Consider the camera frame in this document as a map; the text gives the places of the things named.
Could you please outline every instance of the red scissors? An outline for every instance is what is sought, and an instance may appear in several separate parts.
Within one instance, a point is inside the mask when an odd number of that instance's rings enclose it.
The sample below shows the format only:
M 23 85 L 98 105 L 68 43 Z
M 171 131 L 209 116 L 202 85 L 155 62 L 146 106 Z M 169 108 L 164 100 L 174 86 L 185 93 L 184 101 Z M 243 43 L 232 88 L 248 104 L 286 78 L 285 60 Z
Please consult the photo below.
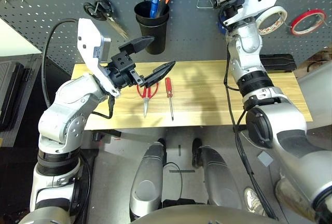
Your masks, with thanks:
M 149 100 L 157 93 L 158 87 L 159 87 L 159 84 L 156 83 L 156 90 L 154 91 L 153 94 L 151 94 L 151 87 L 149 87 L 149 88 L 144 87 L 143 94 L 141 94 L 140 86 L 137 85 L 137 92 L 142 97 L 143 102 L 144 102 L 144 105 L 143 105 L 144 118 L 145 118 L 146 113 L 147 113 L 147 107 L 148 107 L 148 104 L 149 104 Z

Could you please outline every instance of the black cup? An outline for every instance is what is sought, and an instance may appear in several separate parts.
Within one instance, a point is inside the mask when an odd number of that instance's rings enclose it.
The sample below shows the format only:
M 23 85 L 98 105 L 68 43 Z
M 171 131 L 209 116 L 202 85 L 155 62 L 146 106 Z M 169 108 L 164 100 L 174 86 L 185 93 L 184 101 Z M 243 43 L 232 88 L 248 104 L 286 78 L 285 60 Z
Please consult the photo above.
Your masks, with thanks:
M 145 50 L 150 54 L 161 54 L 166 45 L 166 29 L 170 8 L 167 5 L 164 14 L 158 18 L 150 18 L 150 9 L 151 1 L 138 3 L 134 8 L 136 21 L 140 25 L 142 36 L 153 36 L 155 38 Z

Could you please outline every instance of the red screwdriver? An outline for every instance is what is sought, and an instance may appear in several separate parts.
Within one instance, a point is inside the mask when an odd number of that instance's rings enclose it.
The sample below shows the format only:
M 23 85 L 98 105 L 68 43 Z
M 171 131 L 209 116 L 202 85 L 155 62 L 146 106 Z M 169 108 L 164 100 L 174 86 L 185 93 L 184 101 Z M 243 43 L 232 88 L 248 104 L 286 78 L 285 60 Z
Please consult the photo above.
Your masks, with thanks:
M 171 78 L 167 77 L 165 79 L 165 85 L 166 85 L 166 93 L 167 93 L 167 98 L 170 99 L 170 108 L 171 108 L 171 116 L 172 116 L 172 121 L 174 120 L 173 116 L 173 106 L 172 106 L 172 84 L 171 84 Z

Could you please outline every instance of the tape roll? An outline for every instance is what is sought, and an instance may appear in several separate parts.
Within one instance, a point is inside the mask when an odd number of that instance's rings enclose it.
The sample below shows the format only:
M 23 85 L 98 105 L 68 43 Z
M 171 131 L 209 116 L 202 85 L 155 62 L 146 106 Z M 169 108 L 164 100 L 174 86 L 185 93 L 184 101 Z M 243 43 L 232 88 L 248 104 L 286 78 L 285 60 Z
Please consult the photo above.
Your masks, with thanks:
M 295 28 L 296 26 L 303 21 L 304 19 L 310 17 L 310 16 L 314 16 L 317 15 L 320 17 L 320 19 L 318 21 L 316 21 L 311 27 L 307 28 L 306 30 L 303 31 L 296 31 Z M 299 15 L 291 24 L 291 29 L 290 31 L 292 32 L 293 35 L 296 36 L 304 36 L 307 35 L 315 30 L 317 30 L 326 20 L 326 14 L 323 10 L 308 10 L 307 12 Z
M 263 23 L 267 18 L 269 18 L 273 14 L 279 14 L 279 18 L 276 20 L 276 22 L 265 29 L 260 29 L 259 27 L 261 23 Z M 284 23 L 286 18 L 287 18 L 287 11 L 281 6 L 273 6 L 272 8 L 267 9 L 256 19 L 257 28 L 259 30 L 260 35 L 267 35 L 275 31 Z

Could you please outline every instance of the gray pegboard wall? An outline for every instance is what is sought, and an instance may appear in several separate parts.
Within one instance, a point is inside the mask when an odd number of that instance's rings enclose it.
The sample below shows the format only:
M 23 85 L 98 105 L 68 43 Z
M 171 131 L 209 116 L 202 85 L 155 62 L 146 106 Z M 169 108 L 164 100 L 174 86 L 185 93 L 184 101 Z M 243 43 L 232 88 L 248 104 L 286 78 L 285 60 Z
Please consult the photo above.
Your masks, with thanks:
M 45 38 L 50 28 L 62 18 L 87 18 L 82 5 L 93 0 L 25 0 L 9 1 L 0 4 L 0 17 L 38 49 L 43 50 Z M 127 30 L 130 39 L 141 35 L 135 20 L 134 6 L 142 0 L 111 0 L 118 22 Z M 218 10 L 197 9 L 197 0 L 171 0 L 168 21 L 166 50 L 160 55 L 150 55 L 146 51 L 133 54 L 135 62 L 224 60 L 226 46 L 224 36 L 217 28 Z M 200 0 L 200 6 L 208 6 L 208 0 Z M 283 6 L 288 12 L 287 24 L 298 15 L 310 9 L 322 9 L 327 14 L 327 24 L 331 26 L 331 0 L 278 0 L 276 5 Z M 104 23 L 112 37 L 112 53 L 124 39 Z M 60 67 L 71 73 L 74 63 L 83 60 L 76 48 L 77 27 L 64 24 L 56 30 L 49 47 L 49 57 Z M 290 34 L 286 25 L 273 33 L 263 36 L 262 54 L 290 53 L 297 64 L 322 50 L 331 42 L 331 27 L 322 26 L 317 32 L 297 37 Z

